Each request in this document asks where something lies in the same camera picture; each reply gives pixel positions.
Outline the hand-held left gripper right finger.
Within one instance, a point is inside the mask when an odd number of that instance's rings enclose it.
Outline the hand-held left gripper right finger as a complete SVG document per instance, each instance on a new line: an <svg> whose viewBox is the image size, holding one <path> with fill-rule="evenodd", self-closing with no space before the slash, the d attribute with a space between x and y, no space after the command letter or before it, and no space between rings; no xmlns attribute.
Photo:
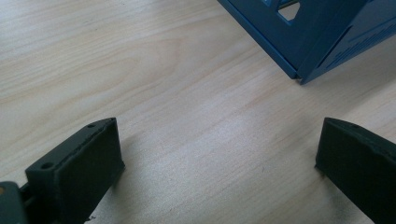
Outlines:
<svg viewBox="0 0 396 224"><path fill-rule="evenodd" d="M396 224L396 144L357 124L326 118L316 167L375 224Z"/></svg>

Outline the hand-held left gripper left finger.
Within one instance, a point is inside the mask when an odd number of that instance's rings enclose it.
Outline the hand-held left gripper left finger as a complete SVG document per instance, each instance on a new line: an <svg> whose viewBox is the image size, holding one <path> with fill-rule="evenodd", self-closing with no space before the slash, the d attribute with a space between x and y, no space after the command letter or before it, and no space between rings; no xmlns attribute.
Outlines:
<svg viewBox="0 0 396 224"><path fill-rule="evenodd" d="M34 224L84 224L124 170L117 120L80 129L26 170Z"/></svg>

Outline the blue plastic mesh file rack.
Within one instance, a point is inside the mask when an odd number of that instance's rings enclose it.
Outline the blue plastic mesh file rack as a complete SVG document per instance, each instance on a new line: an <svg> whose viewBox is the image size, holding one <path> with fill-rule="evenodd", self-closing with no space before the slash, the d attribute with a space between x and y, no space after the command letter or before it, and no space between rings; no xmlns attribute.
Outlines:
<svg viewBox="0 0 396 224"><path fill-rule="evenodd" d="M396 35L396 0L218 0L305 84Z"/></svg>

